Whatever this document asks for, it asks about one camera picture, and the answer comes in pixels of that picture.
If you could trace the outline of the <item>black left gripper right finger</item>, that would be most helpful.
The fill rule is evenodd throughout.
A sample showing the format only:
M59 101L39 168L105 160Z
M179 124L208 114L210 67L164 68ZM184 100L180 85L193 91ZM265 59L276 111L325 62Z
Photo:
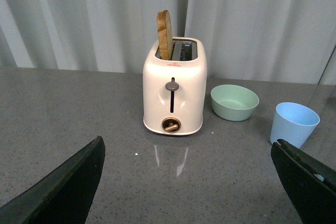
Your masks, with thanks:
M335 171L285 140L271 159L302 223L335 223Z

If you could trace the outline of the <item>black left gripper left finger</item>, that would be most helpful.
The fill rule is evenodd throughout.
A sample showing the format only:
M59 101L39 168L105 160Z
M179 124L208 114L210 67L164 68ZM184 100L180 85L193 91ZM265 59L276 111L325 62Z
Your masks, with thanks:
M1 207L1 223L85 223L106 148L98 136L50 174Z

